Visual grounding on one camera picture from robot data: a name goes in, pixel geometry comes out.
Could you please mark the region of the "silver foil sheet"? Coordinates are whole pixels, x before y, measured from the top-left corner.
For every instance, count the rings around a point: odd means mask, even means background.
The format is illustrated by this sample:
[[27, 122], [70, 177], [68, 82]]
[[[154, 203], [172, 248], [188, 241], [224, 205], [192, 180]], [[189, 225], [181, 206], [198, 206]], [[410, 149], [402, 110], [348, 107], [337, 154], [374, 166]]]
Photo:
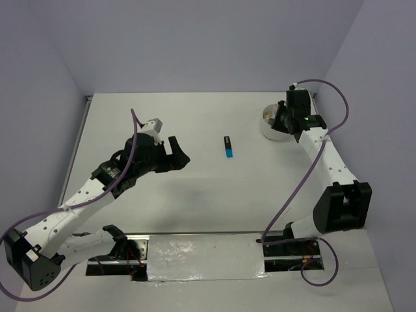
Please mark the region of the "silver foil sheet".
[[160, 235], [148, 242], [150, 281], [253, 280], [267, 276], [258, 234]]

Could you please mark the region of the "white round divided organizer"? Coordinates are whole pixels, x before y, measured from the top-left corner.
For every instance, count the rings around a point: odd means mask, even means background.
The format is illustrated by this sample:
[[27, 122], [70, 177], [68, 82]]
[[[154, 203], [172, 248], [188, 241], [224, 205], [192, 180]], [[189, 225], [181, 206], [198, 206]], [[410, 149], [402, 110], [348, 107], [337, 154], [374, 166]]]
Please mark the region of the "white round divided organizer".
[[[261, 121], [260, 121], [260, 131], [265, 138], [271, 141], [276, 141], [276, 142], [289, 141], [292, 139], [292, 136], [290, 134], [283, 133], [281, 131], [278, 131], [272, 128], [272, 125], [276, 117], [277, 109], [278, 109], [277, 103], [268, 105], [264, 108], [262, 112]], [[264, 119], [263, 116], [266, 113], [271, 113], [272, 117], [269, 119]]]

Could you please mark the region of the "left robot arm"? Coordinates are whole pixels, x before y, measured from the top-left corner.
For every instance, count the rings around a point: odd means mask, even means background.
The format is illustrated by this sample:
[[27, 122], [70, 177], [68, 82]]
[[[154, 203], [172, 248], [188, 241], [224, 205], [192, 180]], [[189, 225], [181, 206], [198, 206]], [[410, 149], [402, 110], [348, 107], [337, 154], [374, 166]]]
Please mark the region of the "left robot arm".
[[49, 286], [59, 273], [96, 255], [122, 258], [135, 244], [114, 225], [103, 226], [94, 233], [75, 235], [100, 209], [110, 205], [137, 179], [150, 173], [181, 170], [190, 157], [176, 137], [168, 139], [171, 154], [155, 137], [137, 133], [123, 149], [101, 163], [85, 184], [66, 203], [51, 211], [39, 223], [24, 231], [12, 226], [3, 236], [6, 259], [32, 291]]

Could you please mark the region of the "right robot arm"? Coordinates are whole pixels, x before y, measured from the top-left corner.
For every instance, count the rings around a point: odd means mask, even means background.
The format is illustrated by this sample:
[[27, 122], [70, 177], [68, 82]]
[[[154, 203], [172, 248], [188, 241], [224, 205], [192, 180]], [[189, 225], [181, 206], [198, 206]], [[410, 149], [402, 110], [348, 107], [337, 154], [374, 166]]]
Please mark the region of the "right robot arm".
[[297, 254], [306, 245], [306, 237], [363, 228], [371, 186], [360, 182], [345, 165], [322, 116], [311, 112], [309, 92], [295, 87], [286, 91], [286, 99], [278, 102], [271, 128], [294, 137], [311, 159], [323, 189], [309, 216], [285, 226], [283, 249]]

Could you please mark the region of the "blue black highlighter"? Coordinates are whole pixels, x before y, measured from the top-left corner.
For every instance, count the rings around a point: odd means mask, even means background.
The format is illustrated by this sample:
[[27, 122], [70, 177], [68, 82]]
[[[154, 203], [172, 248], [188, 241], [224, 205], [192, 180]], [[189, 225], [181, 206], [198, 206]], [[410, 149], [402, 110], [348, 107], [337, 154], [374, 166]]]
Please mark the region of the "blue black highlighter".
[[233, 150], [231, 146], [231, 140], [229, 136], [224, 137], [224, 148], [227, 158], [233, 158]]

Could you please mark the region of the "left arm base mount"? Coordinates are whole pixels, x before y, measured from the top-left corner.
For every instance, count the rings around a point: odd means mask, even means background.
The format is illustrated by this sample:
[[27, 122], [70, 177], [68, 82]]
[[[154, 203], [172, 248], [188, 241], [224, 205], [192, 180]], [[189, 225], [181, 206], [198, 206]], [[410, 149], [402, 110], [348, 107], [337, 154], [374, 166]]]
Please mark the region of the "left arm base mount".
[[148, 281], [149, 235], [129, 234], [127, 244], [109, 255], [87, 261], [86, 276], [121, 276], [131, 281]]

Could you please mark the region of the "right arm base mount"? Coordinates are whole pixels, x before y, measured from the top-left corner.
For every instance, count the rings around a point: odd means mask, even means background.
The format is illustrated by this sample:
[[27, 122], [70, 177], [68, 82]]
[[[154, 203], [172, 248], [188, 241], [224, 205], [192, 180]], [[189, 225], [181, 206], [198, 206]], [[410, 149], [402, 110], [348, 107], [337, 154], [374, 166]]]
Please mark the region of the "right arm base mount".
[[269, 232], [265, 238], [267, 244], [261, 244], [261, 239], [256, 240], [256, 243], [263, 248], [265, 272], [299, 271], [302, 265], [310, 261], [312, 263], [307, 265], [306, 270], [324, 269], [319, 244], [316, 240], [270, 244], [288, 238], [289, 236], [282, 230]]

